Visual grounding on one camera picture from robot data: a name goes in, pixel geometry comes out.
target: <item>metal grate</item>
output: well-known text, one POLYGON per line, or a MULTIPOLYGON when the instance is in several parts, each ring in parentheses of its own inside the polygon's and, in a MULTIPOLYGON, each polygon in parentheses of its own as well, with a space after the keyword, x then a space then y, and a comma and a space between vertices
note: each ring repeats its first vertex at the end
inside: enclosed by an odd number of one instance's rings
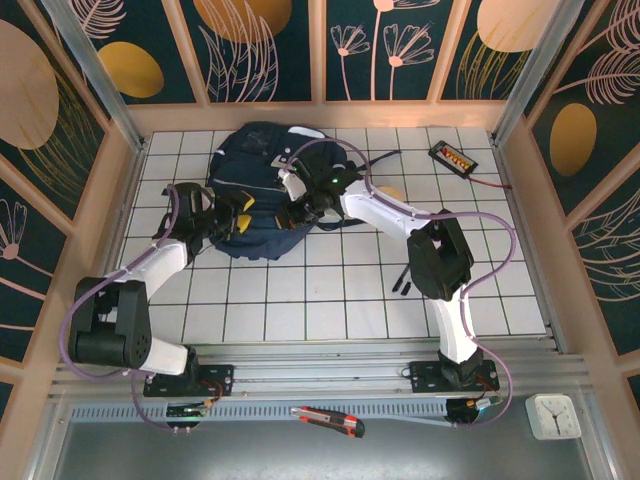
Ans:
MULTIPOLYGON (((167 403, 143 406, 145 414, 153 420, 164 420, 167 403)), ((389 415, 403 417, 443 417, 446 399, 401 400, 342 400, 311 402, 249 402, 221 401, 201 421, 273 421, 291 420, 291 407, 301 405, 338 410, 361 419, 389 415)), ((119 423, 141 421, 133 405, 127 403, 85 403, 73 408, 71 421, 76 423, 119 423)))

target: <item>white tiled floor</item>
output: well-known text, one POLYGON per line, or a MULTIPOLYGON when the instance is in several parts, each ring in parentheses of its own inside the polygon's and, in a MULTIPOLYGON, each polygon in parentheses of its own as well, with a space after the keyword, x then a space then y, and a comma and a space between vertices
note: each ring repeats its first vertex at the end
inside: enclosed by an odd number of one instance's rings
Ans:
MULTIPOLYGON (((500 178, 486 132, 478 128, 324 129, 368 150, 371 158, 400 148, 401 155, 373 168, 374 183, 396 188, 418 208, 482 211, 512 223, 505 192, 466 182, 434 163, 430 145, 445 140, 479 163, 475 176, 500 178)), ((167 183, 204 183, 209 159, 231 132, 163 132, 153 136, 140 182, 122 262, 148 245, 168 198, 167 183)), ((508 252, 509 236, 494 222, 461 219, 475 258, 473 278, 485 275, 508 252)), ((478 335, 545 333, 533 286, 518 245, 516 261, 497 281, 471 297, 478 335)), ((209 248, 151 299, 159 338, 191 344, 437 337, 430 302, 415 287, 406 296, 393 286, 407 263, 406 246, 369 225, 327 233, 314 229, 278 261, 230 259, 209 248)))

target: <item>clock face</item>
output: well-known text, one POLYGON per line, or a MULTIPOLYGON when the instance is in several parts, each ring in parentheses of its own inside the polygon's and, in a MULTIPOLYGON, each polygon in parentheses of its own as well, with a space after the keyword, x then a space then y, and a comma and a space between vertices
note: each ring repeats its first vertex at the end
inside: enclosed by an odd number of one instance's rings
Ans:
POLYGON ((535 403, 540 426, 546 437, 575 437, 580 434, 578 419, 569 397, 540 396, 535 403))

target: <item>red utility knife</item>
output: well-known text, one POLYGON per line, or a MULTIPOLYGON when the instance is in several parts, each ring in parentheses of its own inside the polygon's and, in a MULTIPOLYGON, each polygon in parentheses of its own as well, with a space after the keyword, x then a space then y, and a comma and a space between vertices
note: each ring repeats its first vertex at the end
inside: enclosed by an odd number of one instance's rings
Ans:
POLYGON ((353 415, 310 407, 294 407, 291 409, 291 415, 298 417, 305 423, 331 428, 348 437, 362 438, 364 436, 364 423, 353 415))

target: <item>white clock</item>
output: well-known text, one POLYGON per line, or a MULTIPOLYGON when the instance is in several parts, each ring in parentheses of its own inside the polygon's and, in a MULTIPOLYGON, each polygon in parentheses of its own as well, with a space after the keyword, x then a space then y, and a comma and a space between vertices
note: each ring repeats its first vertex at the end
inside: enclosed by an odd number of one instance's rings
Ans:
POLYGON ((538 440, 580 438, 582 430, 571 398, 560 393, 541 393, 525 402, 533 436, 538 440))

